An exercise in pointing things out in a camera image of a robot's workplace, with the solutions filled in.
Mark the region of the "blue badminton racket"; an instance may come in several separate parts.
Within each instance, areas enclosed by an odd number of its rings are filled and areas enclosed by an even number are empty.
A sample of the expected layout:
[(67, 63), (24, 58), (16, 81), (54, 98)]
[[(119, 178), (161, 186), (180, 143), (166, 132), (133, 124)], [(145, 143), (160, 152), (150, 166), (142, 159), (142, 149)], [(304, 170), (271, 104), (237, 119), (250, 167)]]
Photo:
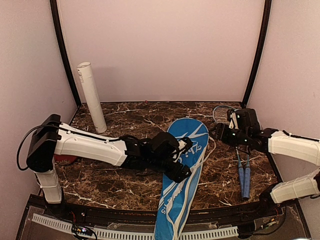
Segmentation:
[[(213, 109), (213, 119), (214, 121), (219, 124), (226, 124), (229, 125), (231, 123), (231, 114), (236, 111), (237, 109), (228, 105), (220, 105), (217, 106)], [(241, 158), (240, 154), (238, 151), (238, 148), (235, 148), (236, 154), (237, 154), (237, 159), (238, 159), (238, 177), (239, 177), (239, 184), (240, 184), (240, 191), (241, 191), (241, 197), (244, 198), (244, 179), (245, 179), (245, 174), (244, 174), (244, 168), (241, 163)]]
[(243, 179), (243, 199), (248, 200), (250, 198), (250, 186), (251, 186), (251, 168), (250, 168), (250, 156), (247, 155), (247, 160), (244, 168)]

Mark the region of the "blue racket bag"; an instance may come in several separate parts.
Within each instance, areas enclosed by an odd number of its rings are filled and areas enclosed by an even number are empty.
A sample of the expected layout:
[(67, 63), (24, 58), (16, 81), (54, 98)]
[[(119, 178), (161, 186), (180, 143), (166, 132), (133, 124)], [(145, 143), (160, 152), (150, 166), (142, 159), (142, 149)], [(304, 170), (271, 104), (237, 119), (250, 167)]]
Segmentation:
[(193, 118), (175, 120), (168, 133), (178, 141), (187, 137), (191, 146), (181, 153), (176, 164), (182, 169), (171, 180), (162, 178), (162, 191), (153, 232), (155, 240), (177, 240), (181, 236), (193, 203), (206, 155), (210, 135), (203, 122)]

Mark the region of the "white shuttlecock tube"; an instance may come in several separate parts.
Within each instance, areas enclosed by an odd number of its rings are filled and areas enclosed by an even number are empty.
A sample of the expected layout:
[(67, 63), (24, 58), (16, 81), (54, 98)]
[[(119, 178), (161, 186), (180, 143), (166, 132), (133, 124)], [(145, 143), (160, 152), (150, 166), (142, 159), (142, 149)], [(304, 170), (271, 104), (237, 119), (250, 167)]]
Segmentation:
[(94, 81), (92, 65), (86, 61), (78, 64), (76, 68), (95, 130), (98, 133), (104, 133), (107, 125)]

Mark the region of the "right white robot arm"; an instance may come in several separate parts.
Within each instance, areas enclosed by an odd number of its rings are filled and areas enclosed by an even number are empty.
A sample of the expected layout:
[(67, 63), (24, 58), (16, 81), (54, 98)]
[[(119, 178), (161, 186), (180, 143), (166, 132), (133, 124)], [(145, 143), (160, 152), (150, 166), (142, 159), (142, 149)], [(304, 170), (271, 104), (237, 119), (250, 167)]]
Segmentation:
[(288, 200), (312, 199), (320, 196), (320, 141), (316, 138), (300, 136), (275, 128), (262, 128), (256, 111), (252, 108), (236, 109), (220, 105), (212, 112), (215, 126), (212, 138), (238, 149), (246, 147), (244, 153), (251, 151), (269, 154), (273, 157), (298, 160), (314, 166), (314, 171), (269, 186), (255, 205), (255, 213), (266, 217), (274, 210), (275, 204)]

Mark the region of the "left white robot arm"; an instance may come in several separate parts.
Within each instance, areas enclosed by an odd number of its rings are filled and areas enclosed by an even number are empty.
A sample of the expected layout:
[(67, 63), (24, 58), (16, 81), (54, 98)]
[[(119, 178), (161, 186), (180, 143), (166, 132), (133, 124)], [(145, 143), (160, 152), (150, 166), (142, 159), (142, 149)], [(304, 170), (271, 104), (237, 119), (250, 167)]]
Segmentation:
[(74, 156), (97, 160), (131, 170), (152, 169), (180, 183), (191, 176), (187, 165), (178, 158), (193, 145), (187, 136), (175, 138), (168, 132), (159, 132), (153, 138), (139, 139), (132, 135), (107, 137), (93, 134), (61, 122), (58, 114), (51, 114), (41, 125), (30, 129), (22, 138), (31, 137), (26, 167), (31, 169), (43, 190), (51, 210), (60, 218), (71, 213), (54, 167), (54, 156)]

